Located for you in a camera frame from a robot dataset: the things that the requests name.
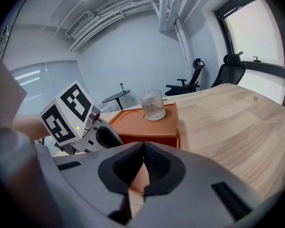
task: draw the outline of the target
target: chair backrest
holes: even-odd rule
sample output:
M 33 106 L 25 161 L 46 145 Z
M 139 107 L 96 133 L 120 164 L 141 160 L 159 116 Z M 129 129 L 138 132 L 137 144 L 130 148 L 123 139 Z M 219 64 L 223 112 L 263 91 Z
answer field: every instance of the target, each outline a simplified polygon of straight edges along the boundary
M 193 61 L 193 67 L 195 69 L 192 79 L 190 80 L 190 85 L 193 85 L 195 81 L 198 79 L 201 69 L 205 66 L 205 63 L 200 59 L 197 58 Z
M 246 66 L 241 64 L 239 54 L 225 55 L 224 63 L 225 64 L 220 67 L 218 76 L 212 87 L 224 83 L 237 85 L 246 71 Z

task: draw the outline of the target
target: table leg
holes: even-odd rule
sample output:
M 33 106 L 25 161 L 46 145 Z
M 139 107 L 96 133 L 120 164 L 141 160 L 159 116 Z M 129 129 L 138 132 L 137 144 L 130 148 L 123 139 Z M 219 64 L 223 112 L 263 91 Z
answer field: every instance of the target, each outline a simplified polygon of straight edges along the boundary
M 122 109 L 122 110 L 123 110 L 122 105 L 120 104 L 119 98 L 116 98 L 116 101 L 117 101 L 117 103 L 119 104 L 120 109 Z

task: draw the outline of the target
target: black window frame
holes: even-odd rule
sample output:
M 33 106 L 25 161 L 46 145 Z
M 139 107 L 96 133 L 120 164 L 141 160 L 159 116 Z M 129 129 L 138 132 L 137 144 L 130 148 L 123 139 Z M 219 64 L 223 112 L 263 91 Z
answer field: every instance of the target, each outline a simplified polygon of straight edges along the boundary
M 219 25 L 221 27 L 224 36 L 228 54 L 234 54 L 234 48 L 230 32 L 225 22 L 225 18 L 227 18 L 229 15 L 233 14 L 234 12 L 238 11 L 245 5 L 252 3 L 253 1 L 255 0 L 230 0 L 227 3 L 225 3 L 222 7 L 220 7 L 218 10 L 214 11 L 214 14 L 219 22 Z M 278 6 L 275 0 L 265 0 L 265 1 L 268 4 L 269 8 L 271 9 L 275 17 L 278 29 L 280 31 L 283 50 L 284 50 L 284 61 L 285 61 L 285 18 L 283 17 L 283 14 L 281 12 L 282 11 L 281 7 Z M 263 62 L 251 62 L 251 61 L 241 61 L 241 63 L 244 64 L 246 68 L 249 70 L 259 71 L 285 79 L 285 66 L 274 65 Z M 285 96 L 282 105 L 285 107 Z

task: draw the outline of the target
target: window handle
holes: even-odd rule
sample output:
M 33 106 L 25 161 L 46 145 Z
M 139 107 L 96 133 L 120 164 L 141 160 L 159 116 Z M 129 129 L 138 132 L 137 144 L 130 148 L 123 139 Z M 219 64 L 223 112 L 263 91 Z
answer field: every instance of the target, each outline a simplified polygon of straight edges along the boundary
M 257 62 L 257 63 L 260 63 L 260 62 L 261 62 L 261 60 L 258 60 L 257 56 L 253 56 L 253 57 L 256 58 L 255 60 L 253 60 L 254 62 Z

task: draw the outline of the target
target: black round table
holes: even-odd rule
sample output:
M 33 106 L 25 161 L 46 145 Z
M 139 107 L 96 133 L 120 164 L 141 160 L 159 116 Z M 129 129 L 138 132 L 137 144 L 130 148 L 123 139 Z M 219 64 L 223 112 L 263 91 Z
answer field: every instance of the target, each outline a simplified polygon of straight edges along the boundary
M 113 96 L 110 96 L 109 98 L 106 98 L 105 100 L 102 101 L 102 103 L 107 103 L 107 102 L 109 102 L 109 101 L 116 100 L 117 103 L 118 103 L 119 106 L 120 106 L 120 109 L 123 110 L 122 105 L 120 104 L 119 98 L 122 97 L 122 96 L 124 96 L 124 95 L 126 95 L 126 94 L 129 93 L 129 92 L 130 92 L 129 89 L 126 90 L 125 92 L 119 92 L 119 93 L 117 93 L 117 94 L 115 94 L 115 95 L 113 95 Z

